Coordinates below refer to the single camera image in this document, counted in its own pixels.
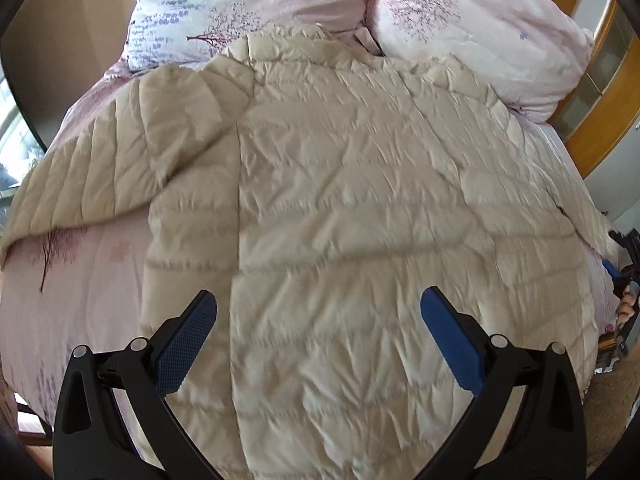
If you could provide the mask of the right hand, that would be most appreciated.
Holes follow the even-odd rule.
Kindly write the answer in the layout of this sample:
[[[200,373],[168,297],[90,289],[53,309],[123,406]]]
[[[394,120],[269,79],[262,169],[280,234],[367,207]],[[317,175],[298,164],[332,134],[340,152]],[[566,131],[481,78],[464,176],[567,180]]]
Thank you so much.
[[[623,292],[623,297],[618,304],[616,310],[616,326],[621,328],[628,320],[630,320],[636,311],[638,298],[634,296],[631,289],[627,287]]]

